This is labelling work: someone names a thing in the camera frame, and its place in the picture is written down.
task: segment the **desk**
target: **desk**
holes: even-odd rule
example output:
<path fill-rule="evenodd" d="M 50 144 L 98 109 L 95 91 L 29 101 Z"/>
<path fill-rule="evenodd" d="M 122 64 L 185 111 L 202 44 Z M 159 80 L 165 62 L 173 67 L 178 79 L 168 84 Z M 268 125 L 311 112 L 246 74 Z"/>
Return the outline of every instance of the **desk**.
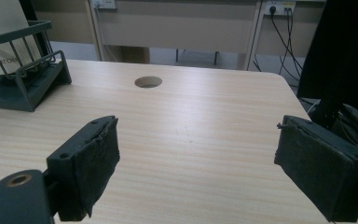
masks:
<path fill-rule="evenodd" d="M 326 223 L 273 164 L 290 114 L 307 114 L 267 73 L 68 61 L 73 84 L 34 113 L 0 109 L 0 179 L 46 169 L 87 122 L 116 115 L 121 161 L 82 223 Z M 163 82 L 152 89 L 138 77 Z"/>

